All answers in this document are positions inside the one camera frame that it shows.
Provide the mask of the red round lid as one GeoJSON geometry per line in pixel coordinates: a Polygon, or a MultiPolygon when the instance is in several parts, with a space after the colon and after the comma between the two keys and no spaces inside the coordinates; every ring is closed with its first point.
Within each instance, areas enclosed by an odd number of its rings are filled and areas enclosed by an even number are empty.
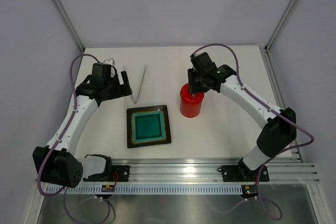
{"type": "Polygon", "coordinates": [[[189,84],[186,83],[181,87],[180,98],[186,104],[195,105],[203,101],[204,93],[190,93],[189,84]]]}

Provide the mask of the red cylindrical container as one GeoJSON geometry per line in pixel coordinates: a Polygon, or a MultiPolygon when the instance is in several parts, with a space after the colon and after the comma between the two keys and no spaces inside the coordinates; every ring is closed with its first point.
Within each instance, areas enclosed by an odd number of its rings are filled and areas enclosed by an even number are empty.
{"type": "Polygon", "coordinates": [[[195,118],[201,112],[202,99],[182,99],[180,102],[180,112],[186,118],[195,118]]]}

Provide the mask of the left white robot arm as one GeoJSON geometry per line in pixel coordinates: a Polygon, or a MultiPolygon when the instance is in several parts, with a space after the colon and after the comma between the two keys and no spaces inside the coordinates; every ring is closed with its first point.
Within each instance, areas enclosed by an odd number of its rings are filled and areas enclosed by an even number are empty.
{"type": "Polygon", "coordinates": [[[118,172],[110,157],[90,154],[75,158],[79,140],[92,115],[104,101],[132,95],[126,71],[94,63],[92,73],[75,89],[74,104],[60,128],[45,147],[33,151],[38,181],[75,188],[82,179],[113,181],[118,172]]]}

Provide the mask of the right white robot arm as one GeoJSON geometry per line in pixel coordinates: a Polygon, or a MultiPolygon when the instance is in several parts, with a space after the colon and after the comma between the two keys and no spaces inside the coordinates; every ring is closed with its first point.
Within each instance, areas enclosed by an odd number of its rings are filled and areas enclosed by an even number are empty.
{"type": "Polygon", "coordinates": [[[190,93],[214,90],[238,104],[261,128],[256,146],[237,165],[242,179],[252,179],[265,161],[277,156],[296,139],[294,110],[283,110],[256,93],[247,92],[237,71],[228,65],[218,67],[206,52],[191,55],[191,63],[193,66],[187,71],[190,93]]]}

